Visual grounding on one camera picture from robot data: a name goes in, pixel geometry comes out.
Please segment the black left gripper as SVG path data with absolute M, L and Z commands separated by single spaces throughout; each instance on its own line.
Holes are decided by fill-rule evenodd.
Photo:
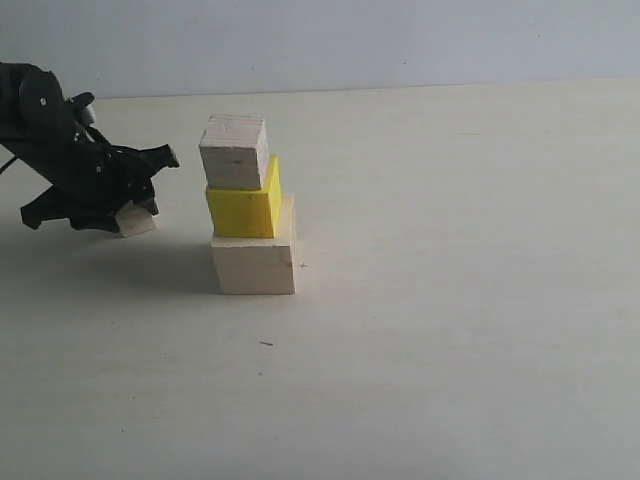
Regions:
M 97 129 L 84 132 L 78 125 L 68 136 L 38 137 L 3 121 L 1 144 L 50 183 L 20 208 L 22 223 L 32 230 L 67 219 L 75 230 L 119 233 L 114 215 L 132 202 L 154 216 L 151 178 L 180 166 L 168 144 L 147 149 L 114 145 Z

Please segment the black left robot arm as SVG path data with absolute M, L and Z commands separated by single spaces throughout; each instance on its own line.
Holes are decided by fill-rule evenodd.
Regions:
M 168 145 L 115 145 L 94 128 L 94 96 L 65 97 L 50 71 L 1 66 L 1 144 L 49 188 L 21 210 L 24 225 L 66 219 L 75 230 L 131 237 L 155 227 L 153 177 L 179 163 Z

